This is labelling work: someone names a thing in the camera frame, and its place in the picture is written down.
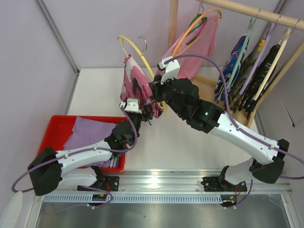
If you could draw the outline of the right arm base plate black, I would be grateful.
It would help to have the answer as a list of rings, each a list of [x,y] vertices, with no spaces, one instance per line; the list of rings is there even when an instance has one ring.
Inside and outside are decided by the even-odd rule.
[[[245,182],[240,182],[238,185],[233,185],[219,176],[203,177],[200,182],[204,187],[205,192],[246,192],[247,185]]]

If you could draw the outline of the yellow hanger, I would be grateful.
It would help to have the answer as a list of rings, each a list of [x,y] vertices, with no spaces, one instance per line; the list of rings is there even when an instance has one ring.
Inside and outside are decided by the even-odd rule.
[[[124,41],[127,41],[130,45],[131,45],[131,47],[135,50],[135,52],[139,55],[139,57],[141,58],[141,60],[142,60],[142,62],[144,63],[144,65],[146,66],[146,68],[147,68],[147,70],[148,70],[148,72],[149,72],[149,74],[150,74],[150,76],[151,76],[151,78],[152,79],[154,79],[155,78],[155,74],[154,74],[154,72],[153,72],[153,70],[152,70],[152,68],[151,68],[151,66],[150,66],[150,64],[149,64],[149,62],[147,61],[147,59],[145,58],[145,56],[144,56],[144,51],[146,51],[147,50],[147,41],[146,41],[146,39],[145,39],[145,37],[144,36],[139,36],[138,37],[139,39],[143,39],[143,41],[144,41],[144,43],[145,43],[145,48],[144,49],[142,49],[142,50],[140,50],[137,46],[136,46],[136,44],[133,42],[133,41],[131,41],[129,38],[127,38],[126,36],[124,36],[124,35],[118,35],[117,36],[117,40],[119,40],[119,42],[120,42],[120,46],[121,46],[121,48],[122,48],[122,50],[124,51],[124,53],[126,54],[126,56],[128,56],[129,54],[128,54],[128,52],[125,50],[125,48],[124,48]]]

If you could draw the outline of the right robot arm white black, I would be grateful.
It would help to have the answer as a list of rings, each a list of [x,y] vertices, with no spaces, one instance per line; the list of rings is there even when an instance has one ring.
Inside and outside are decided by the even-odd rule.
[[[157,102],[164,101],[175,114],[193,129],[224,139],[251,155],[237,165],[225,166],[216,183],[217,190],[229,191],[247,178],[274,184],[284,168],[289,142],[265,138],[239,122],[232,122],[229,113],[216,104],[200,99],[199,88],[189,79],[168,79],[161,82],[157,75],[149,83]]]

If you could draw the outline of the pink camouflage trousers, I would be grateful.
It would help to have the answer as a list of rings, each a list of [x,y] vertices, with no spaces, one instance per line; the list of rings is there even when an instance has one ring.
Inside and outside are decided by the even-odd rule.
[[[142,113],[151,114],[154,118],[159,118],[163,114],[163,110],[155,101],[149,83],[150,80],[142,68],[131,55],[128,55],[124,60],[120,99],[122,101],[128,98],[138,99]]]

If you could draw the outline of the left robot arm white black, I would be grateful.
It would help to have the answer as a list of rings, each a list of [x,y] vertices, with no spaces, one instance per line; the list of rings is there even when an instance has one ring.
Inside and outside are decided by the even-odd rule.
[[[127,119],[119,121],[98,142],[70,150],[43,149],[28,166],[35,195],[47,195],[62,186],[78,189],[101,187],[104,181],[96,163],[107,162],[129,152],[140,136],[141,123],[153,118],[147,111],[132,112],[124,108],[123,112]]]

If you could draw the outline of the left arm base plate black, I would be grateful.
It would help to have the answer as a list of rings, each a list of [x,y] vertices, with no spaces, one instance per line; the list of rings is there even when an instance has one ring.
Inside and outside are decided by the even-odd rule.
[[[105,190],[105,191],[118,191],[119,187],[119,177],[118,176],[105,176],[101,179],[97,179],[93,176],[86,176],[84,179],[80,180],[76,185],[78,191],[92,191],[90,188]]]

